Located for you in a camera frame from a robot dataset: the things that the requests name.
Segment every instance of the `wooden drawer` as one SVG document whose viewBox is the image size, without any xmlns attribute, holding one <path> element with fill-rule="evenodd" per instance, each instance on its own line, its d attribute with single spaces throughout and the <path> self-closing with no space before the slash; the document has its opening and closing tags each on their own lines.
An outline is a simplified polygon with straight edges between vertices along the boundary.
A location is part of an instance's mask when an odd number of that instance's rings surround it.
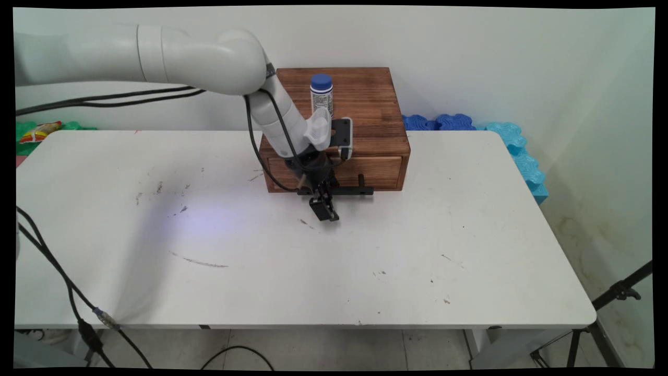
<svg viewBox="0 0 668 376">
<path fill-rule="evenodd" d="M 334 173 L 343 187 L 356 186 L 358 174 L 364 174 L 365 185 L 382 191 L 397 191 L 401 189 L 397 183 L 402 162 L 403 157 L 353 157 L 337 167 Z M 297 178 L 285 166 L 285 160 L 269 158 L 267 167 L 281 184 L 288 188 L 297 187 Z M 285 192 L 277 187 L 269 177 L 265 179 L 270 192 Z"/>
<path fill-rule="evenodd" d="M 311 115 L 313 74 L 326 73 L 334 85 L 334 119 L 353 119 L 353 157 L 334 172 L 342 187 L 356 187 L 358 174 L 376 191 L 401 191 L 411 147 L 401 118 L 389 68 L 292 68 L 277 70 L 285 91 L 304 118 Z M 263 135 L 260 158 L 281 184 L 295 188 L 297 178 Z M 325 151 L 338 161 L 336 147 Z M 265 176 L 269 192 L 285 192 Z"/>
</svg>

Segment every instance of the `table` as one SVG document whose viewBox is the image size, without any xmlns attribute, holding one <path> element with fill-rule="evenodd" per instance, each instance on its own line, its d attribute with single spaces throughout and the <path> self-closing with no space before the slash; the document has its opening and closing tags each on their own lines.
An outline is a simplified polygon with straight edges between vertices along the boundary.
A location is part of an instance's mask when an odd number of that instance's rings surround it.
<svg viewBox="0 0 668 376">
<path fill-rule="evenodd" d="M 408 136 L 403 191 L 335 197 L 337 222 L 267 193 L 241 131 L 59 131 L 17 168 L 17 204 L 127 327 L 464 328 L 487 367 L 516 356 L 481 347 L 490 326 L 519 349 L 595 321 L 497 134 Z M 15 328 L 76 327 L 65 284 L 22 240 Z"/>
</svg>

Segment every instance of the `table leg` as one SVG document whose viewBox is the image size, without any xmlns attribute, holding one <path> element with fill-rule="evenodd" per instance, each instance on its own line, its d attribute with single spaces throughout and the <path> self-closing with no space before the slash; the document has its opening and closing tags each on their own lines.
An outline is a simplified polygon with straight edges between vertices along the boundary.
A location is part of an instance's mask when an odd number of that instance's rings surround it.
<svg viewBox="0 0 668 376">
<path fill-rule="evenodd" d="M 511 365 L 550 339 L 563 334 L 563 329 L 470 329 L 466 338 L 471 350 L 472 369 L 498 369 Z"/>
</svg>

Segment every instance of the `white robotic arm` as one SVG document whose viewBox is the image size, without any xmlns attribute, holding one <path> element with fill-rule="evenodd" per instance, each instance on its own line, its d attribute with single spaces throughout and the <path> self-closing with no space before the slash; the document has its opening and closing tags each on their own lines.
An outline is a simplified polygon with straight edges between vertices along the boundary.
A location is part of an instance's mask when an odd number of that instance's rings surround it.
<svg viewBox="0 0 668 376">
<path fill-rule="evenodd" d="M 216 41 L 149 25 L 109 25 L 56 36 L 15 33 L 14 76 L 18 86 L 135 81 L 248 95 L 256 125 L 281 157 L 292 157 L 272 102 L 257 92 L 262 88 L 276 100 L 297 154 L 311 144 L 318 151 L 329 146 L 329 113 L 305 120 L 276 77 L 262 45 L 242 29 L 227 31 Z"/>
</svg>

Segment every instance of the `floor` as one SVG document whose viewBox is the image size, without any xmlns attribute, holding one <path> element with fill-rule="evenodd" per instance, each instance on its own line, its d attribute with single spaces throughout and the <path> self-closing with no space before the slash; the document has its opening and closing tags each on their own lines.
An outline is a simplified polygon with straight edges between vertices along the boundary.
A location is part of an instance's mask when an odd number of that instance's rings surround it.
<svg viewBox="0 0 668 376">
<path fill-rule="evenodd" d="M 262 353 L 277 371 L 405 371 L 469 369 L 461 330 L 126 330 L 155 368 L 199 369 L 219 350 L 244 345 Z M 117 367 L 145 367 L 114 331 L 105 331 L 105 353 Z M 541 351 L 548 364 L 564 367 L 570 335 Z M 106 367 L 94 355 L 92 367 Z M 582 335 L 576 367 L 604 367 L 591 336 Z M 535 368 L 527 354 L 507 368 Z M 207 369 L 269 370 L 257 355 L 233 349 Z"/>
</svg>

